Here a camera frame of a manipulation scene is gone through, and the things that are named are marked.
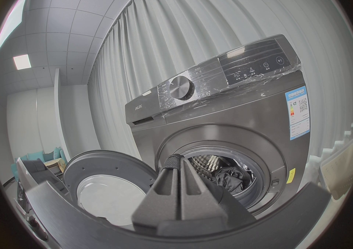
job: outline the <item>silver knob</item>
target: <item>silver knob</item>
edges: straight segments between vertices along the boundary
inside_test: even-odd
[[[172,97],[182,100],[191,95],[192,83],[185,76],[179,75],[170,83],[169,92]]]

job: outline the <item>front-loading washing machine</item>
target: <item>front-loading washing machine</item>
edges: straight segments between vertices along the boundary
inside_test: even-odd
[[[298,191],[310,141],[301,62],[284,35],[192,66],[125,106],[141,159],[157,172],[171,154],[210,180],[249,174],[234,197],[256,218]]]

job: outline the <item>sofa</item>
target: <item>sofa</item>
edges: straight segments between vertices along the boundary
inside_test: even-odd
[[[28,154],[20,157],[20,159],[22,161],[40,159],[43,163],[49,162],[51,160],[59,159],[59,158],[63,158],[63,160],[65,161],[65,164],[67,165],[67,160],[66,160],[66,157],[64,154],[64,150],[61,147],[55,147],[53,152],[47,153],[47,154],[45,154],[43,151],[39,151],[39,152],[35,152],[35,153],[28,153]],[[16,181],[18,181],[18,171],[17,171],[17,166],[16,166],[17,159],[18,158],[15,158],[15,163],[11,165],[11,171],[12,171],[13,176],[15,177]]]

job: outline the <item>yellow warning sticker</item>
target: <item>yellow warning sticker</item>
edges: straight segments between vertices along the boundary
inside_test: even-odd
[[[295,168],[289,171],[289,177],[288,177],[287,183],[291,183],[293,181],[294,175],[295,175]]]

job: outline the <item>square ceiling light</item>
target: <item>square ceiling light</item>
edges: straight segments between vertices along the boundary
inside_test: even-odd
[[[27,69],[27,68],[32,67],[31,63],[29,62],[29,58],[28,58],[27,54],[14,57],[13,60],[15,61],[15,64],[16,64],[16,67],[18,70]]]

